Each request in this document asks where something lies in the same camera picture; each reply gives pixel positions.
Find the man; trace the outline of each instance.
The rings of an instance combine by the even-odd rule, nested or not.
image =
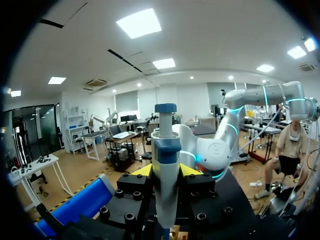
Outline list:
[[[276,145],[275,157],[265,164],[265,189],[254,196],[256,199],[262,199],[270,195],[273,170],[278,174],[282,172],[285,175],[293,176],[299,176],[302,170],[301,178],[295,190],[297,191],[305,183],[308,178],[308,170],[305,166],[302,166],[301,160],[305,160],[307,145],[308,136],[306,130],[300,126],[299,121],[292,121],[282,130]]]

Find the recessed light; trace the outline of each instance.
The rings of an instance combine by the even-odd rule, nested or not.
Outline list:
[[[52,76],[48,82],[48,84],[55,84],[60,85],[62,84],[67,78],[66,77],[59,77],[59,76]]]
[[[131,39],[162,31],[153,8],[136,12],[115,22]]]
[[[21,90],[18,90],[18,91],[11,91],[11,97],[14,98],[14,97],[20,97],[21,96]]]
[[[268,73],[268,72],[271,72],[272,70],[274,70],[275,68],[271,65],[268,65],[268,64],[262,64],[261,66],[257,67],[256,69],[260,72]]]
[[[155,65],[157,69],[168,69],[168,68],[174,68],[176,66],[173,58],[153,61],[152,63],[153,65]]]
[[[309,38],[307,41],[304,42],[304,45],[308,52],[311,52],[316,49],[316,44],[312,38]]]
[[[289,51],[287,51],[287,53],[291,57],[293,57],[294,59],[299,59],[299,58],[307,55],[307,53],[300,46],[296,46],[296,47],[290,49]]]

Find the box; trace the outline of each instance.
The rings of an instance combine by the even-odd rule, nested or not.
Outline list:
[[[121,148],[116,151],[115,148],[112,149],[112,153],[114,155],[117,155],[117,153],[119,154],[119,158],[120,159],[126,159],[128,157],[128,150],[125,148]]]

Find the yellow tape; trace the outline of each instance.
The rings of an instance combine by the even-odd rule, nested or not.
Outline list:
[[[108,170],[108,169],[109,169],[109,167],[105,168],[100,174],[103,174],[103,173],[104,173],[106,170]],[[85,185],[79,187],[73,194],[75,195],[75,194],[79,193],[82,189],[85,189],[86,186],[88,186],[90,183],[92,183],[94,180],[96,180],[96,179],[99,177],[100,174],[98,174],[98,175],[95,176],[94,178],[90,179]],[[66,199],[64,199],[64,200],[63,200],[62,202],[60,202],[58,205],[56,205],[56,206],[54,206],[53,208],[51,208],[49,211],[52,212],[52,211],[56,210],[58,207],[60,207],[60,206],[63,205],[64,203],[66,203],[66,202],[67,202],[69,199],[71,199],[71,198],[72,198],[72,196],[68,196]],[[37,223],[37,222],[39,222],[41,219],[42,219],[42,217],[39,217],[39,218],[36,219],[34,222]]]

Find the glass wall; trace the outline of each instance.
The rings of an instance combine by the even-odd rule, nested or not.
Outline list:
[[[18,163],[17,151],[15,146],[15,139],[12,125],[12,111],[5,111],[2,113],[2,127],[1,127],[1,144],[4,151],[4,167],[10,170]]]
[[[39,138],[42,155],[47,155],[61,149],[56,129],[55,106],[40,106],[39,128],[41,138]]]
[[[4,115],[8,121],[5,128],[6,131],[11,130],[11,145],[15,147],[14,153],[20,165],[61,149],[54,105],[23,107],[3,114],[9,115]],[[12,146],[8,146],[6,151],[12,152],[10,149]]]

